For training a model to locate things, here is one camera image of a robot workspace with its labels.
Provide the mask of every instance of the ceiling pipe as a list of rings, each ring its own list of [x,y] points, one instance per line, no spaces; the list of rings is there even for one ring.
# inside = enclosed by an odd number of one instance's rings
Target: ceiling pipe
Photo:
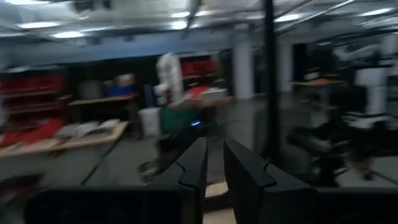
[[[302,1],[302,2],[300,2],[298,4],[296,4],[295,6],[293,6],[292,8],[290,8],[290,9],[284,11],[284,12],[281,12],[279,15],[275,16],[275,19],[278,19],[278,18],[280,18],[282,16],[286,16],[286,15],[288,15],[288,14],[294,12],[294,11],[297,11],[297,10],[307,6],[308,4],[312,3],[313,1],[314,0]]]
[[[191,28],[192,24],[195,22],[195,15],[199,11],[201,0],[191,0],[191,8],[189,10],[189,15],[187,16],[187,27],[184,29],[183,38],[188,36],[188,30]]]
[[[384,19],[391,19],[391,18],[394,18],[394,17],[397,17],[397,16],[398,16],[398,10],[396,9],[396,10],[394,10],[394,12],[389,13],[388,15],[380,16],[380,17],[377,17],[375,19],[371,19],[369,21],[362,22],[360,24],[357,24],[357,26],[367,26],[369,24],[372,24],[372,23],[375,23],[375,22],[379,22],[379,21],[383,21]]]
[[[279,29],[277,32],[284,32],[284,29],[290,29],[293,26],[301,22],[308,21],[310,19],[316,18],[317,16],[331,16],[332,18],[336,19],[335,15],[328,15],[327,13],[343,7],[348,3],[342,3],[343,5],[339,4],[331,9],[327,9],[325,11],[316,13],[310,17],[306,17],[302,20],[297,22],[293,22],[291,24],[287,24]],[[253,23],[261,21],[264,18],[264,13],[262,11],[200,11],[200,14],[204,14],[202,16],[195,16],[194,22],[190,25],[191,29],[202,29],[202,28],[217,28],[217,27],[225,27],[231,26],[237,23]],[[343,14],[337,18],[340,19],[352,19],[358,17],[358,15],[354,14]],[[172,32],[178,31],[178,29],[173,28],[173,23],[181,21],[181,18],[159,18],[153,20],[139,20],[139,19],[131,19],[126,21],[121,21],[123,26],[115,26],[112,22],[93,22],[93,21],[75,21],[75,22],[60,22],[61,25],[56,27],[47,27],[47,28],[38,28],[38,29],[21,29],[18,26],[10,24],[9,22],[1,22],[0,27],[5,27],[9,30],[13,30],[13,33],[1,33],[0,32],[0,40],[16,40],[16,41],[24,41],[24,38],[32,37],[32,36],[39,36],[40,39],[51,40],[51,41],[60,41],[59,39],[55,39],[51,37],[52,34],[58,32],[65,32],[65,31],[79,31],[83,32],[88,35],[130,35],[130,34],[149,34],[149,33],[156,33],[156,32]]]
[[[276,34],[283,34],[283,33],[287,32],[287,31],[291,30],[291,28],[293,28],[293,27],[295,27],[295,26],[297,26],[297,25],[299,25],[299,24],[301,24],[303,22],[308,22],[308,21],[310,21],[310,20],[312,20],[314,18],[317,18],[317,17],[322,16],[322,15],[324,15],[326,13],[329,13],[329,12],[332,12],[332,11],[337,10],[339,8],[342,8],[344,6],[347,6],[347,5],[349,5],[351,3],[354,3],[356,1],[358,1],[358,0],[347,0],[345,2],[339,3],[339,4],[337,4],[337,5],[333,6],[333,7],[330,7],[328,9],[326,9],[326,10],[320,11],[318,13],[315,13],[315,14],[311,15],[311,16],[307,16],[307,17],[305,17],[303,19],[300,19],[298,21],[295,21],[295,22],[292,22],[292,23],[287,24],[285,26],[282,26],[281,28],[275,30],[275,33]]]

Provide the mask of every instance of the white bin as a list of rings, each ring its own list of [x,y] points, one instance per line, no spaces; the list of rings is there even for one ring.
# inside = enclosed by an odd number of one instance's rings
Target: white bin
[[[146,136],[160,136],[159,111],[160,108],[146,108],[138,112]]]

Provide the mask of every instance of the shelf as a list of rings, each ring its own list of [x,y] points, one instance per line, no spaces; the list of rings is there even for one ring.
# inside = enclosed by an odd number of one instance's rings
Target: shelf
[[[20,94],[2,94],[3,99],[11,99],[11,98],[18,98],[24,96],[40,96],[40,95],[49,95],[55,94],[54,91],[38,91],[33,93],[20,93]]]
[[[46,108],[36,108],[36,109],[27,109],[27,110],[19,110],[19,111],[8,111],[9,115],[14,115],[14,114],[23,114],[23,113],[35,113],[35,112],[41,112],[41,111],[51,111],[51,110],[60,110],[60,106],[52,106],[52,107],[46,107]]]
[[[106,98],[99,98],[93,100],[75,100],[68,104],[68,106],[74,105],[87,105],[92,103],[105,103],[105,102],[112,102],[112,101],[122,101],[122,100],[131,100],[134,99],[137,94],[132,94],[129,96],[115,96],[115,97],[106,97]]]

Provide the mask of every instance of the wall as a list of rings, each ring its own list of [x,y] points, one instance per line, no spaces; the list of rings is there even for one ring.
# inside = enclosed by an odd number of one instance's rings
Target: wall
[[[44,43],[22,45],[17,48],[17,59],[21,64],[45,65],[52,63],[85,62],[109,58],[159,55],[167,52],[200,52],[228,49],[231,44],[224,31],[190,32],[182,38],[181,32],[146,34],[134,36],[134,41],[126,42],[119,38],[107,38],[103,44],[77,47],[73,43]]]

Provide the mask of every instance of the ceiling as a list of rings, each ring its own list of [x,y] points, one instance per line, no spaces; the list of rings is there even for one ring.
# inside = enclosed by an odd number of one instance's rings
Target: ceiling
[[[39,1],[48,1],[49,4],[36,4]],[[18,37],[46,39],[50,34],[70,30],[100,32],[101,35],[124,34],[125,30],[135,30],[140,33],[152,30],[167,31],[170,30],[170,23],[185,20],[186,13],[194,2],[194,0],[101,0],[95,2],[107,1],[108,4],[93,5],[93,0],[19,0],[19,2],[34,2],[35,4],[15,5],[18,0],[0,0],[0,39],[5,36],[11,39]],[[274,0],[275,14],[278,15],[303,1]],[[311,15],[343,1],[314,0],[294,13]],[[252,20],[248,19],[249,16],[259,21],[262,16],[260,11],[262,0],[202,0],[202,2],[197,14],[198,19],[194,24],[196,26],[192,27],[250,22]],[[328,15],[355,16],[376,9],[395,8],[397,2],[396,0],[359,0]],[[16,26],[33,22],[52,22],[56,25],[37,29],[21,29]]]

